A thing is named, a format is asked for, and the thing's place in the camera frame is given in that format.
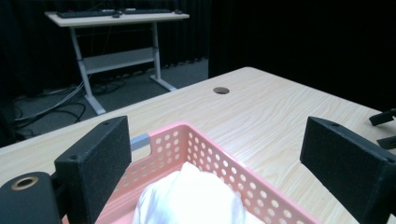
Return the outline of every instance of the black curtain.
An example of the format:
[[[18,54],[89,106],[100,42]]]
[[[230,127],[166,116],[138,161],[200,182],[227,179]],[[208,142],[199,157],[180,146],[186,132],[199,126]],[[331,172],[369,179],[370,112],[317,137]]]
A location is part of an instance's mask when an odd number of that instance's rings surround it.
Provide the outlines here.
[[[162,66],[194,62],[208,56],[210,0],[2,0],[0,1],[0,78],[9,97],[34,96],[44,89],[81,81],[68,28],[45,11],[109,7],[178,7],[190,18],[159,22]],[[84,56],[151,45],[149,24],[77,29]]]
[[[209,77],[252,66],[389,110],[396,105],[395,9],[386,1],[213,1]]]

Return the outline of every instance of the perforated basket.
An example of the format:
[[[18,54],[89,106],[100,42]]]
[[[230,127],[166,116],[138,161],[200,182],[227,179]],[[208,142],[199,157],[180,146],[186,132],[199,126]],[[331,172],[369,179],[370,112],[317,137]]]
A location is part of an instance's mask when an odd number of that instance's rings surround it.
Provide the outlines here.
[[[178,122],[131,140],[134,147],[149,143],[147,157],[131,163],[97,223],[132,223],[143,189],[184,162],[217,175],[241,195],[246,209],[265,223],[318,223],[269,183],[210,141],[188,123]]]

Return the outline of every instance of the floor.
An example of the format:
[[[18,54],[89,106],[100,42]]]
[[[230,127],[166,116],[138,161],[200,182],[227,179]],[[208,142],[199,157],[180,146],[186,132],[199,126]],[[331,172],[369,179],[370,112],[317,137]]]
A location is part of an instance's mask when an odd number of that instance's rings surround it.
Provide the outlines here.
[[[163,68],[162,78],[180,89],[208,79],[207,66],[208,59],[180,63]],[[107,112],[167,93],[151,75],[153,68],[132,73],[124,69],[106,80],[92,81],[92,92]],[[84,98],[82,84],[48,90],[35,98],[22,96],[15,101],[15,109],[19,141],[96,116]]]

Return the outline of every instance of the wooden table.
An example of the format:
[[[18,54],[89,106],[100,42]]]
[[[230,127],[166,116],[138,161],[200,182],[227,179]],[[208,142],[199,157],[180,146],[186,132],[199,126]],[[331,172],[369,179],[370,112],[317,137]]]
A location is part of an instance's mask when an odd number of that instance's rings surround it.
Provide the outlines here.
[[[230,92],[215,93],[218,87]],[[357,223],[301,164],[305,124],[308,116],[329,119],[376,143],[396,133],[396,122],[371,125],[369,118],[378,113],[246,67],[0,148],[0,185],[33,171],[53,173],[53,161],[106,119],[127,115],[131,136],[184,120],[323,223]]]

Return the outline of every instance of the white desk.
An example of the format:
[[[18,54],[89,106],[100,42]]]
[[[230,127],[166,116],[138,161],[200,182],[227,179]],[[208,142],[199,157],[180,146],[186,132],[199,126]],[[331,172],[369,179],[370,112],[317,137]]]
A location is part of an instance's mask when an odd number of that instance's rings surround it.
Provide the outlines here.
[[[77,55],[78,67],[81,73],[82,81],[84,82],[85,98],[95,110],[97,115],[106,113],[103,107],[99,104],[92,94],[89,74],[104,72],[112,69],[132,66],[141,63],[154,62],[155,75],[151,78],[164,86],[169,91],[174,91],[176,88],[167,83],[161,78],[160,65],[160,48],[158,44],[157,22],[159,21],[180,21],[187,19],[187,14],[175,13],[158,13],[158,14],[141,14],[141,15],[121,15],[120,18],[113,18],[111,16],[105,17],[89,17],[89,18],[74,18],[62,19],[56,15],[56,12],[46,12],[46,15],[58,24],[60,27],[68,27],[72,37],[74,49]],[[87,28],[93,26],[111,26],[111,25],[125,25],[133,23],[151,23],[152,25],[152,47],[145,49],[134,49],[124,52],[112,53],[107,55],[99,55],[88,58],[83,58],[79,50],[78,39],[76,36],[77,28]]]

